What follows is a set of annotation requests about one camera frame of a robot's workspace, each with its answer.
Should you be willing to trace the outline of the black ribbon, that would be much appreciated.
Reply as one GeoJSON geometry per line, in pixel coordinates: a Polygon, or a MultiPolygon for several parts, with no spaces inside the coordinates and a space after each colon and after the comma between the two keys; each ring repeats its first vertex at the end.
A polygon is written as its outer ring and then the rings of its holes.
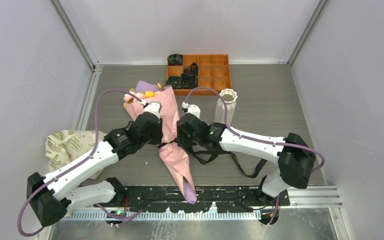
{"type": "Polygon", "coordinates": [[[222,154],[210,154],[208,150],[195,151],[192,147],[187,147],[184,150],[192,157],[194,157],[201,165],[207,165],[209,163],[214,162],[216,159],[229,159],[231,161],[231,165],[235,166],[235,168],[240,172],[242,176],[245,176],[249,179],[257,178],[259,173],[267,163],[266,159],[261,158],[253,168],[253,171],[251,173],[246,173],[237,155],[233,152],[224,152],[222,154]]]}

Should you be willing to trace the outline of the pink flower bouquet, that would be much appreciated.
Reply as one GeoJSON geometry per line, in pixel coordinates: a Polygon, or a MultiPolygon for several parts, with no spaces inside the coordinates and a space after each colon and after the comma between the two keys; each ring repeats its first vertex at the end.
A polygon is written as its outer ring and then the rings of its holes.
{"type": "Polygon", "coordinates": [[[146,102],[160,102],[162,109],[162,143],[158,145],[159,157],[171,173],[184,199],[189,204],[197,202],[194,180],[190,171],[190,160],[187,152],[177,145],[177,121],[180,119],[178,104],[172,87],[160,90],[156,84],[138,81],[133,91],[137,97],[146,102]]]}

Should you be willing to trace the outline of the white ribbed ceramic vase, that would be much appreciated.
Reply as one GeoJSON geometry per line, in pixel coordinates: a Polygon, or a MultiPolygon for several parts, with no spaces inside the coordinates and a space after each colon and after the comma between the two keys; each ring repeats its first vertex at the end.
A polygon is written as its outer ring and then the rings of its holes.
{"type": "Polygon", "coordinates": [[[237,93],[230,88],[226,88],[220,92],[221,98],[217,100],[214,122],[230,125],[236,109],[237,93]]]}

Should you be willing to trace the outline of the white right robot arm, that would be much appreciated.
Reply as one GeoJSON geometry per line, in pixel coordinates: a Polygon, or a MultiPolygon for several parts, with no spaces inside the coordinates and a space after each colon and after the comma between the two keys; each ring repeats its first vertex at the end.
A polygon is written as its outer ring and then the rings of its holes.
{"type": "Polygon", "coordinates": [[[291,187],[306,189],[316,161],[315,154],[295,133],[289,133],[287,137],[268,137],[228,127],[224,123],[208,125],[191,113],[177,121],[176,143],[195,157],[210,155],[207,160],[199,159],[202,164],[234,152],[258,157],[260,162],[249,178],[256,178],[266,162],[275,164],[277,170],[265,176],[257,189],[259,202],[266,206],[291,187]]]}

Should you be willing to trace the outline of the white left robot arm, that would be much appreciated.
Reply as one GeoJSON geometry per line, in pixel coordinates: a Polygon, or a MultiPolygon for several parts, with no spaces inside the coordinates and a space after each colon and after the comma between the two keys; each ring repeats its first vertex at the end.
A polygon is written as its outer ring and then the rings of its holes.
{"type": "Polygon", "coordinates": [[[27,178],[26,197],[40,225],[58,222],[72,200],[68,194],[94,173],[135,154],[144,144],[162,141],[162,122],[156,111],[144,111],[128,126],[110,131],[95,148],[64,167],[42,176],[38,172],[27,178]]]}

